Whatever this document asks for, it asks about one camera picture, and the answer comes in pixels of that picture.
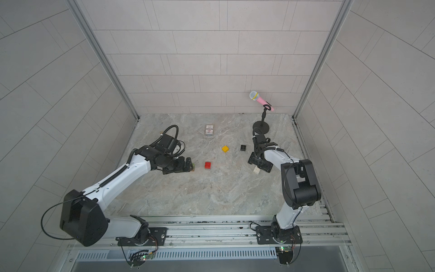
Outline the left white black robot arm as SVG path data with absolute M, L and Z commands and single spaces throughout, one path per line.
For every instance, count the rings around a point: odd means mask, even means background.
M 132 183 L 151 171 L 164 175 L 194 170 L 191 158 L 183 157 L 185 143 L 178 136 L 168 135 L 177 125 L 169 126 L 150 145 L 133 149 L 124 165 L 96 184 L 82 190 L 71 190 L 60 203 L 60 229 L 85 247 L 101 239 L 115 239 L 120 247 L 163 245 L 167 229 L 150 228 L 148 222 L 137 215 L 109 217 L 105 215 L 111 202 Z

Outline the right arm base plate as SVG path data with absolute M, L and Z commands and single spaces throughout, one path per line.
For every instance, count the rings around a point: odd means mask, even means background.
M 279 227 L 256 226 L 257 243 L 259 245 L 272 244 L 302 244 L 302 234 L 299 226 L 282 230 Z

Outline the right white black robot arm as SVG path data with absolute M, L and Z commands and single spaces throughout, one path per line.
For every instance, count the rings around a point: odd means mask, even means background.
M 313 163 L 309 159 L 297 159 L 272 142 L 264 134 L 253 133 L 254 151 L 248 160 L 261 171 L 271 172 L 276 167 L 281 173 L 284 204 L 274 215 L 266 232 L 256 231 L 268 243 L 300 244 L 300 230 L 296 221 L 300 214 L 322 197 Z

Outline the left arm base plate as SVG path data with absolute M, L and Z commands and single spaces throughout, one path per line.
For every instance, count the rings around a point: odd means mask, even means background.
M 117 245 L 123 247 L 163 246 L 168 229 L 151 227 L 139 230 L 133 238 L 116 238 Z

